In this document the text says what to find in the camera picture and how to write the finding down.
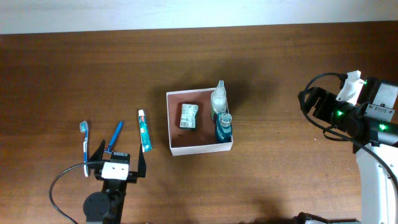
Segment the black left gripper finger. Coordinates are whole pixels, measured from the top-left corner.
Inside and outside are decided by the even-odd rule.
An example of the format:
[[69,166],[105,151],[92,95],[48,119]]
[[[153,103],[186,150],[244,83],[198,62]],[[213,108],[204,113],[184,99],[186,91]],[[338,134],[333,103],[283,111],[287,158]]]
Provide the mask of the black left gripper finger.
[[142,149],[142,145],[140,145],[139,159],[138,159],[138,164],[137,164],[137,177],[145,178],[146,170],[147,170],[146,160],[144,158],[144,152]]
[[88,159],[89,166],[99,166],[103,161],[103,154],[106,141],[103,139],[97,150]]

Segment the green white soap packet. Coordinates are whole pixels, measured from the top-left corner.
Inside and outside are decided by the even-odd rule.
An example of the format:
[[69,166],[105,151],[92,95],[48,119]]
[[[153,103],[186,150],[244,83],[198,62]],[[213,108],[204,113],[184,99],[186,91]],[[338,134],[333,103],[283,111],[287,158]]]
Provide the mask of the green white soap packet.
[[182,113],[180,117],[180,128],[182,129],[196,129],[197,128],[197,114],[198,105],[182,104]]

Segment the teal mouthwash bottle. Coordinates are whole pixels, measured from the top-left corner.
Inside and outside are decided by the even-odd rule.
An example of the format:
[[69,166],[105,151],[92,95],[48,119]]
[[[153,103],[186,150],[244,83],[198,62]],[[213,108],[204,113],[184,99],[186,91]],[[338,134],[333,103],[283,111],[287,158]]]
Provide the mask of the teal mouthwash bottle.
[[226,143],[232,140],[232,116],[229,113],[220,113],[217,116],[215,134],[219,143]]

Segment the clear soap pump bottle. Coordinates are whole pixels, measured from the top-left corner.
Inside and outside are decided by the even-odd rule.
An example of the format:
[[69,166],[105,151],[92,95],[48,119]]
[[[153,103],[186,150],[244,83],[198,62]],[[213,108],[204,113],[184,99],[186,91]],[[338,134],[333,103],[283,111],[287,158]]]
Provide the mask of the clear soap pump bottle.
[[216,117],[227,110],[227,97],[224,81],[220,80],[215,90],[211,93],[211,118],[216,122]]

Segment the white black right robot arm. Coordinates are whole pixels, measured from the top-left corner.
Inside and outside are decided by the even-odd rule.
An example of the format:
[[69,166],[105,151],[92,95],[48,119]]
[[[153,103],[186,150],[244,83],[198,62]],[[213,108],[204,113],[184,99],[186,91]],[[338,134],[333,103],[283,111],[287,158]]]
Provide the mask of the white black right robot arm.
[[391,121],[397,85],[363,80],[359,71],[337,77],[338,95],[309,83],[298,94],[300,109],[327,139],[353,143],[361,178],[360,222],[397,223],[397,125]]

